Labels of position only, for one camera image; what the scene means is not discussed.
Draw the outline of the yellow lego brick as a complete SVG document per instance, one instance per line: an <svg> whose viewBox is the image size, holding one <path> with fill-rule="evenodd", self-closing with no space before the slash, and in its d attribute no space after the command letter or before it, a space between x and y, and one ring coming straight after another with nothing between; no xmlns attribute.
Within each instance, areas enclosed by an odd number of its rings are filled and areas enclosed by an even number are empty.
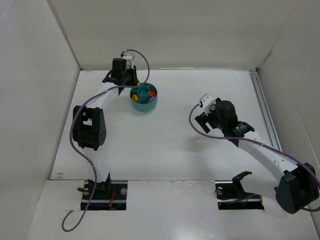
<svg viewBox="0 0 320 240"><path fill-rule="evenodd" d="M132 99L135 103L138 103L139 100L140 100L139 97L138 97L138 95L136 95L136 94L134 94L131 99Z"/></svg>

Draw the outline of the orange round lego piece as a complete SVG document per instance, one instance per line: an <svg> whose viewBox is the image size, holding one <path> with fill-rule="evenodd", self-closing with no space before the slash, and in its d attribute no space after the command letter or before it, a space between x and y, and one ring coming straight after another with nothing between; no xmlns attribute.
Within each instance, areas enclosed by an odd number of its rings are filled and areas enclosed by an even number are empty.
<svg viewBox="0 0 320 240"><path fill-rule="evenodd" d="M157 92L156 91L149 91L149 95L152 97L156 97L157 96Z"/></svg>

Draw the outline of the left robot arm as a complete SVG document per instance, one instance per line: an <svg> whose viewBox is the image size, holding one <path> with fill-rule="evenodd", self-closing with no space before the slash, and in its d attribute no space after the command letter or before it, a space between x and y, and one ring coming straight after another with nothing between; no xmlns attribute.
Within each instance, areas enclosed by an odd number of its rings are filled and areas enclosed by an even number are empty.
<svg viewBox="0 0 320 240"><path fill-rule="evenodd" d="M72 124L69 133L71 146L84 157L93 168L94 177L79 190L91 194L93 190L108 192L111 180L103 167L102 146L107 139L105 110L125 88L140 84L134 55L123 53L112 60L112 68L102 80L94 96L73 108Z"/></svg>

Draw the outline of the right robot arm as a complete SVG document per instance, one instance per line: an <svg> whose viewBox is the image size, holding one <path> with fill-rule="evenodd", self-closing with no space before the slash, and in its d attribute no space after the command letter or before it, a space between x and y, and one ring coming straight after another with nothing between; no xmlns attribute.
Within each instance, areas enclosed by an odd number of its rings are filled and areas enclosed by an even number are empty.
<svg viewBox="0 0 320 240"><path fill-rule="evenodd" d="M215 194L228 204L236 204L257 196L273 198L287 213L300 210L318 212L320 209L307 209L307 205L320 197L320 181L315 168L270 146L255 129L244 121L239 121L235 106L228 100L213 99L203 95L195 108L202 113L194 119L202 128L200 135L209 138L211 130L219 129L223 136L237 148L251 155L274 177L272 182L244 178L251 174L243 171L226 184L216 183Z"/></svg>

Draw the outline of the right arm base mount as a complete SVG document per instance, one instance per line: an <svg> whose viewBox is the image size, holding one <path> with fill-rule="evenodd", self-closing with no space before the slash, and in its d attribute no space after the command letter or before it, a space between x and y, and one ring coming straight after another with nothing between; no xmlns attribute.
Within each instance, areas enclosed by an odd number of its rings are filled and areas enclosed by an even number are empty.
<svg viewBox="0 0 320 240"><path fill-rule="evenodd" d="M232 180L216 180L214 195L217 198L219 210L264 210L263 199L260 195L245 192L241 180L251 175L244 171L234 176Z"/></svg>

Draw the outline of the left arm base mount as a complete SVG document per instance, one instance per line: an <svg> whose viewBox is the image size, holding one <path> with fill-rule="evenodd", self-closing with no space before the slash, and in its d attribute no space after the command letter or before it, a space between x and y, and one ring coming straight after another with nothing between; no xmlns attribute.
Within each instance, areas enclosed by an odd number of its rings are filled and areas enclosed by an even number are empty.
<svg viewBox="0 0 320 240"><path fill-rule="evenodd" d="M80 209L84 211L89 202L94 186L93 180L85 182L83 187L78 187L81 192ZM87 208L88 211L125 211L127 209L128 181L111 180L108 174L105 181L98 182L93 197Z"/></svg>

